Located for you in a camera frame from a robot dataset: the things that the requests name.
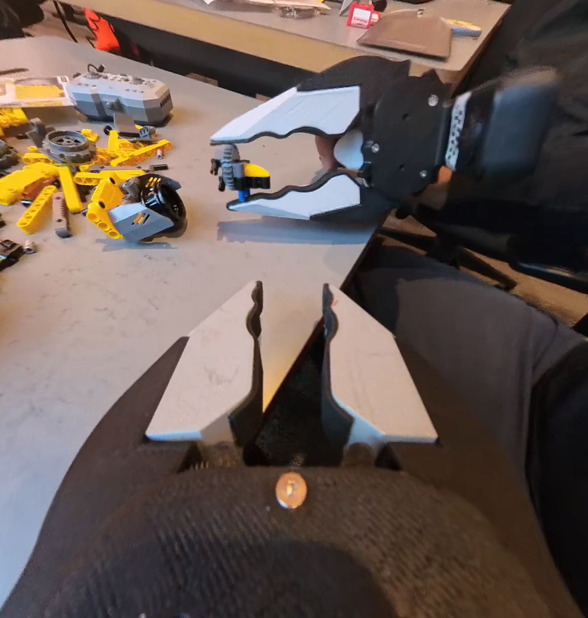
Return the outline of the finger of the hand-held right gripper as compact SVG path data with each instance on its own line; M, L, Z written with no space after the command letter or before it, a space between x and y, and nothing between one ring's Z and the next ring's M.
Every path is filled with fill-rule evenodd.
M211 136L210 143L238 145L293 134L341 135L359 112L359 85L312 91L291 88L230 120Z
M289 185L274 193L260 192L227 203L227 210L289 220L313 220L361 204L364 187L345 172L325 174L306 186Z

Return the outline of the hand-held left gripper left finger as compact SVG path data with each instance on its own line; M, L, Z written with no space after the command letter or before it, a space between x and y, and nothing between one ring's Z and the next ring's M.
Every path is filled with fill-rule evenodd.
M262 423L263 286L250 281L189 334L145 430L153 442L249 444Z

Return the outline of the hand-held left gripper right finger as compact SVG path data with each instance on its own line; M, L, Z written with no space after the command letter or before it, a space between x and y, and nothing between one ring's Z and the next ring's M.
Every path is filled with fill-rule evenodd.
M324 284L322 425L332 444L435 444L438 433L392 333Z

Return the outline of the yellow grey gear brick assembly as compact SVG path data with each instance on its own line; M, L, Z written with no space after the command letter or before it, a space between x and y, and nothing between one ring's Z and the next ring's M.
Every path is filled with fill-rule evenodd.
M218 179L218 191L235 192L238 202L246 201L254 190L268 190L271 187L269 172L243 159L233 144L216 148L210 160L210 174Z

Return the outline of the grey yellow lego cab piece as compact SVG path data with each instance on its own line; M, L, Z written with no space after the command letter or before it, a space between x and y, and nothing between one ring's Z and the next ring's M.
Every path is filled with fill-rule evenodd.
M186 226L182 185L161 174L106 172L96 185L85 217L111 239L142 243L176 234Z

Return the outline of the grey desk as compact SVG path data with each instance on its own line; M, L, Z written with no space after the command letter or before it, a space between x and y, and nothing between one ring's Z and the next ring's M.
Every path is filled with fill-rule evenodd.
M264 284L264 406L321 318L324 283L344 283L374 225L227 211L209 173L217 129L258 103L57 37L0 41L0 70L72 75L87 65L163 81L173 117L169 176L188 227L134 245L82 215L73 236L47 224L38 252L0 275L0 607L30 556L68 467L96 424L151 364L251 280Z
M273 7L231 1L72 1L96 12L120 42L142 59L170 72L197 73L221 87L277 94L337 62L362 55L409 61L410 74L434 69L444 82L460 81L481 54L509 9L496 1L432 1L431 14L481 27L478 38L457 37L445 60L359 44L363 31L346 25L333 6L312 17L283 17Z

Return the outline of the person's right hand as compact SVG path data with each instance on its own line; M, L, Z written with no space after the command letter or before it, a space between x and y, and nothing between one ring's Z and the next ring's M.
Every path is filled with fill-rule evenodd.
M319 155L319 160L324 172L330 173L336 170L339 166L339 162L335 157L334 148L337 137L334 136L316 136L315 147Z

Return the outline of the brown leather pouch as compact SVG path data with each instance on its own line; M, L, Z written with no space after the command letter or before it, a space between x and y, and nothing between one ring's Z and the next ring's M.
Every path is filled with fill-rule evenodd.
M445 60L451 54L452 37L452 28L442 17L411 9L383 13L358 44Z

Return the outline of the person's dark clothing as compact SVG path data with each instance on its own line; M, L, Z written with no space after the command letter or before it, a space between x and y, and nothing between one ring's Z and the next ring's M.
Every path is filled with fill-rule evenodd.
M588 617L588 337L408 248L371 249L356 301L459 393L525 483Z

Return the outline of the white instruction sheet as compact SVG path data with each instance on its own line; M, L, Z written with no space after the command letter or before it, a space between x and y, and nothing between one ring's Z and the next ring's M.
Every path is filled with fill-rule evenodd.
M200 1L200 4L221 11L264 13L283 17L315 17L333 11L324 1Z

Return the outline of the red box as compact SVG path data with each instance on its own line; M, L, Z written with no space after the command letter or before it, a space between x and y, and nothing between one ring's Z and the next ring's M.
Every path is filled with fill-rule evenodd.
M347 16L348 27L368 29L379 21L385 8L384 1L344 1L340 16Z

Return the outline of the yellow grey tool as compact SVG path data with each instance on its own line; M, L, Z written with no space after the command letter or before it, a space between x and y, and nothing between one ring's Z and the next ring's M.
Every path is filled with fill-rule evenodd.
M464 20L448 19L442 17L442 21L450 27L452 35L461 38L478 38L482 34L482 28Z

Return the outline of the black office chair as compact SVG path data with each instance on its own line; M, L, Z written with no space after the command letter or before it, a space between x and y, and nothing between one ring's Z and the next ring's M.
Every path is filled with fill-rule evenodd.
M517 252L515 237L467 226L450 225L435 220L415 219L431 234L416 234L406 230L395 213L386 219L380 233L424 252L428 257L455 267L465 268L492 280L500 289L514 290L517 282L485 262L482 257L505 263L514 272L588 295L588 269L569 269L540 259L523 259Z

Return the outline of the grey curved panel brick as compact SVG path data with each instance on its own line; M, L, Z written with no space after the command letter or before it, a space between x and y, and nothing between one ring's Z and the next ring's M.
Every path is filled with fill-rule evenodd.
M156 138L157 131L154 126L137 125L128 114L114 113L113 121L119 138L130 142L152 142Z

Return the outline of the grey battery hub brick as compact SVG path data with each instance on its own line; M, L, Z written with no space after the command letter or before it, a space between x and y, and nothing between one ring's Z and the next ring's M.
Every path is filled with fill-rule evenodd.
M79 73L66 84L74 107L91 120L125 114L140 126L162 126L173 111L170 89L155 79L106 72Z

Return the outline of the grey gear rack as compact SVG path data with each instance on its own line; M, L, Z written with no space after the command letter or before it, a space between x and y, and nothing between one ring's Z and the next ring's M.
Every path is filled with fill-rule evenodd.
M61 191L55 192L51 197L52 225L55 235L61 239L73 236L69 215L70 212L64 193Z

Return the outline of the orange box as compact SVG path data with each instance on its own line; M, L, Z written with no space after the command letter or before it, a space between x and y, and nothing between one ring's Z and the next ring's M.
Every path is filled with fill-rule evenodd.
M88 27L94 35L94 46L99 51L120 54L120 43L110 23L100 14L84 8Z

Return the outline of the pile of yellow beams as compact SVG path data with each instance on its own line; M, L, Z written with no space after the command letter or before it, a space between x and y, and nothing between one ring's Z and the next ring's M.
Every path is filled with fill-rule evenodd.
M44 123L49 130L70 130L64 128L54 129ZM7 131L4 139L19 154L19 163L3 172L0 179L11 174L24 166L34 163L47 163L59 167L59 176L54 179L42 179L30 184L21 194L20 199L12 204L22 204L24 212L16 225L27 235L35 234L43 226L44 220L51 215L51 197L55 192L63 192L66 204L71 214L82 214L86 218L87 208L97 183L106 172L127 174L129 176L139 173L162 174L167 170L166 165L144 166L152 159L157 159L155 150L159 146L167 153L172 148L172 143L160 138L152 142L130 142L118 137L114 126L106 126L104 134L106 142L99 145L100 135L88 128L71 130L81 132L96 146L96 155L93 160L77 166L62 165L52 161L49 157L38 152L31 139L28 137L29 123L26 127Z

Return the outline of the yellow rounded panel brick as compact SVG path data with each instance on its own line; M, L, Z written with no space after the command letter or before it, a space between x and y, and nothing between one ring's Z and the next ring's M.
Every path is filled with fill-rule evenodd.
M24 189L42 179L59 176L59 167L47 163L34 163L24 166L0 179L0 205L11 206L16 203Z

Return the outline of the large yellow beam assembly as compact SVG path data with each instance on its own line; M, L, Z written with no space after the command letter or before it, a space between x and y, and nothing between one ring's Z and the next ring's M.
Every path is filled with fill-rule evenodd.
M21 108L0 108L0 140L4 139L7 131L26 127L29 121Z

